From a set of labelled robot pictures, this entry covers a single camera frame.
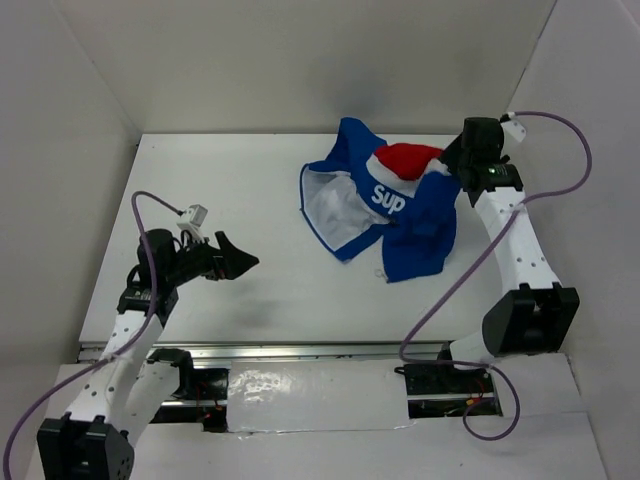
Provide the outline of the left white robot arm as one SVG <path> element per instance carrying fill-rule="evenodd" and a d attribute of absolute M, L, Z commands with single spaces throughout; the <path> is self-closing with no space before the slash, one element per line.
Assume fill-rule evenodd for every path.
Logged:
<path fill-rule="evenodd" d="M 202 277 L 235 280 L 258 265 L 219 231 L 216 244 L 192 227 L 176 240 L 166 229 L 139 238 L 137 264 L 122 292 L 111 337 L 84 385 L 59 418 L 47 418 L 37 446 L 47 479 L 128 479 L 135 445 L 170 396 L 189 397 L 197 374 L 191 354 L 154 345 L 179 299 L 180 286 Z"/>

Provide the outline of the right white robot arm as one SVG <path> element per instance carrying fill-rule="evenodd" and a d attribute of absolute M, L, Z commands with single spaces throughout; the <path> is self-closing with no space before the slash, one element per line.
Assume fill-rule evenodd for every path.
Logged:
<path fill-rule="evenodd" d="M 472 369 L 498 358 L 558 351 L 580 305 L 577 290 L 563 286 L 547 262 L 524 204 L 523 181 L 503 151 L 525 136 L 509 116 L 468 117 L 441 156 L 495 245 L 502 291 L 479 331 L 440 354 L 447 361 L 438 365 L 436 379 L 448 392 L 460 391 Z"/>

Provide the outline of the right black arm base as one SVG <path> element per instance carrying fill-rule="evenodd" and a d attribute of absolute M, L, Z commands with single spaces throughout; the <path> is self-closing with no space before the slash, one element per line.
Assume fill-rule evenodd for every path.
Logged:
<path fill-rule="evenodd" d="M 448 365 L 404 364 L 394 368 L 403 378 L 411 419 L 501 414 L 495 387 L 483 369 L 458 370 Z"/>

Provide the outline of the red white blue jacket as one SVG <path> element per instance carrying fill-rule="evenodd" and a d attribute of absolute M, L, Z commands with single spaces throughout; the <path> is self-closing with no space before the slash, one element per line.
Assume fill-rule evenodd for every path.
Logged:
<path fill-rule="evenodd" d="M 388 282 L 437 275 L 454 246 L 461 190 L 442 152 L 389 143 L 361 120 L 344 117 L 326 158 L 301 169 L 302 215 L 341 262 L 381 242 Z"/>

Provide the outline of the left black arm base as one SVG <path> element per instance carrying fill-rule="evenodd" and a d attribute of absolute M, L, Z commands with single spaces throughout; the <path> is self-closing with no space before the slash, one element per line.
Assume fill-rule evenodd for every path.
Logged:
<path fill-rule="evenodd" d="M 205 432 L 224 433 L 227 423 L 227 368 L 196 368 L 187 350 L 161 348 L 148 363 L 167 363 L 178 369 L 177 390 L 164 401 L 151 424 L 199 424 Z"/>

